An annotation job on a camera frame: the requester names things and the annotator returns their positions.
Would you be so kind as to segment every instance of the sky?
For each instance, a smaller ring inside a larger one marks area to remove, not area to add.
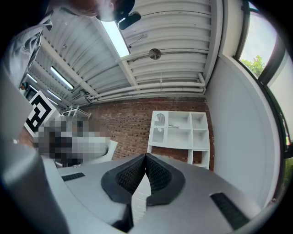
[[[253,61],[257,55],[267,64],[274,49],[277,32],[264,18],[251,13],[248,35],[240,59]]]

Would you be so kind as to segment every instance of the white shelf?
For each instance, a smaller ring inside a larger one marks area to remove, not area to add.
[[[209,168],[210,143],[205,112],[153,111],[147,151],[152,146],[187,149],[188,164],[193,164],[193,154],[201,151],[201,163],[193,164]]]

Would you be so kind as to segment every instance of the ceiling light fixture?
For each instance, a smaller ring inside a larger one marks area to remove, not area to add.
[[[47,99],[48,99],[50,102],[54,103],[55,105],[58,105],[56,102],[52,101],[52,100],[49,99],[48,97],[47,97]]]
[[[61,101],[61,98],[57,97],[54,93],[52,93],[50,90],[47,90],[49,94],[51,94],[53,97],[57,98],[59,101]]]
[[[36,92],[38,92],[34,87],[32,87],[31,85],[29,85],[33,90],[35,90]]]
[[[104,26],[107,34],[109,35],[120,58],[126,55],[129,55],[130,54],[129,49],[115,21],[112,21],[112,22],[101,21],[101,23]]]
[[[33,82],[37,82],[30,74],[27,74],[27,76],[29,77],[29,78],[31,78],[32,80],[33,80]]]
[[[53,66],[50,70],[64,83],[70,88],[71,90],[74,88]]]

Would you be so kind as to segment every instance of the brick wall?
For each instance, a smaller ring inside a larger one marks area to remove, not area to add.
[[[108,128],[118,145],[113,159],[147,152],[152,111],[205,112],[210,134],[210,170],[214,168],[212,121],[205,98],[145,98],[107,102],[84,109],[92,118]],[[152,153],[187,162],[188,150],[153,147]],[[194,155],[194,163],[201,162],[201,153]]]

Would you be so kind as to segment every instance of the window frame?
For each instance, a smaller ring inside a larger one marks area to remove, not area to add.
[[[260,76],[257,78],[255,74],[247,67],[245,64],[240,60],[240,56],[242,54],[242,51],[245,46],[246,38],[248,35],[249,30],[249,23],[250,23],[250,15],[253,14],[259,14],[261,17],[263,15],[261,12],[259,12],[256,9],[249,7],[249,1],[243,0],[243,6],[241,7],[241,10],[243,11],[243,24],[242,24],[242,31],[240,35],[239,44],[236,50],[235,55],[233,58],[241,65],[243,68],[251,75],[251,77],[255,80],[257,85],[260,87],[261,91],[263,92],[266,100],[269,103],[269,106],[272,110],[274,119],[276,121],[277,129],[278,129],[278,135],[280,139],[280,172],[279,172],[279,178],[277,182],[277,186],[274,193],[274,198],[277,198],[280,196],[281,193],[281,185],[284,177],[284,168],[285,168],[285,159],[292,158],[293,157],[293,143],[290,139],[289,135],[289,142],[290,145],[286,144],[286,130],[288,130],[288,126],[284,117],[284,114],[275,99],[273,93],[267,86],[274,74],[277,72],[286,52],[285,45],[280,38],[279,35],[277,35],[276,43],[273,49],[273,52],[270,56],[270,59],[260,74]]]

